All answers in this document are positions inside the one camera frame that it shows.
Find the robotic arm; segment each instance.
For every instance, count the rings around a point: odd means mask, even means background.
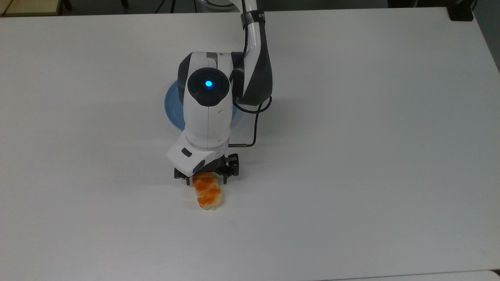
[[[200,172],[222,175],[224,183],[237,176],[238,155],[225,157],[233,104],[271,102],[273,74],[264,12],[259,0],[234,3],[242,11],[243,52],[192,52],[179,65],[178,91],[185,129],[167,157],[175,166],[174,177],[185,179],[187,185],[189,178]]]

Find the orange glaze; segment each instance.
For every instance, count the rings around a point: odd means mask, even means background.
[[[197,174],[193,177],[192,183],[196,190],[196,195],[198,195],[197,200],[201,208],[214,204],[219,199],[218,197],[222,196],[219,181],[214,173],[204,172]]]

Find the blue plate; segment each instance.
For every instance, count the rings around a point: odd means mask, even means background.
[[[236,116],[237,109],[232,107],[232,118]],[[170,122],[179,130],[183,131],[186,126],[184,121],[184,107],[179,101],[179,87],[177,80],[168,88],[165,95],[165,113]]]

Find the food item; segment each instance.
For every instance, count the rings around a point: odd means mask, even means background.
[[[192,184],[198,196],[198,204],[205,210],[212,209],[222,204],[222,190],[219,186],[217,175],[213,172],[202,172],[192,178]]]

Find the table surface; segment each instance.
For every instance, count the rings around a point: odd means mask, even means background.
[[[445,8],[269,12],[273,104],[202,210],[165,153],[239,15],[0,19],[0,276],[283,280],[500,268],[500,75]],[[234,142],[249,141],[239,114]]]

